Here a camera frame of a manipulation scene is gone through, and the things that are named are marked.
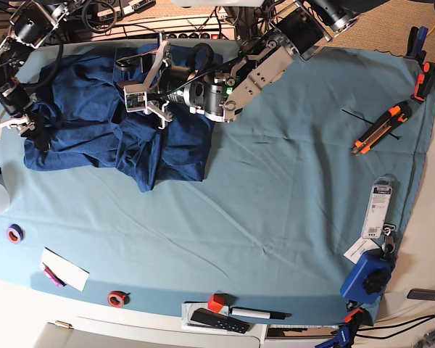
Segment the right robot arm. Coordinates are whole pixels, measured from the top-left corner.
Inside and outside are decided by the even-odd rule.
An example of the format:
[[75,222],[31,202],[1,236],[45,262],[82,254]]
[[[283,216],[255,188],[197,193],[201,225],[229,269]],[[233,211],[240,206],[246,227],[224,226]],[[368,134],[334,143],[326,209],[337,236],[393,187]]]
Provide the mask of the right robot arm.
[[30,54],[56,33],[60,24],[82,6],[82,1],[24,1],[9,19],[9,29],[0,42],[0,139],[2,131],[16,129],[32,137],[41,129],[40,117],[32,113],[30,97],[17,73]]

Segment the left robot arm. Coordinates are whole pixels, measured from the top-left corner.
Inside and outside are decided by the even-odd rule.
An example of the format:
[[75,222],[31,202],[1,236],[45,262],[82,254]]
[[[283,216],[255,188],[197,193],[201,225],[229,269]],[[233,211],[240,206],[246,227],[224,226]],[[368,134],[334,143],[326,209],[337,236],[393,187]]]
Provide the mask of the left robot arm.
[[291,63],[307,61],[319,41],[331,41],[351,28],[381,1],[293,1],[277,11],[278,1],[260,8],[266,30],[248,38],[236,57],[222,62],[205,42],[172,45],[164,34],[158,46],[120,57],[115,67],[126,74],[115,83],[127,112],[154,114],[164,128],[173,119],[171,103],[188,107],[215,123],[231,123],[243,108],[276,82]]

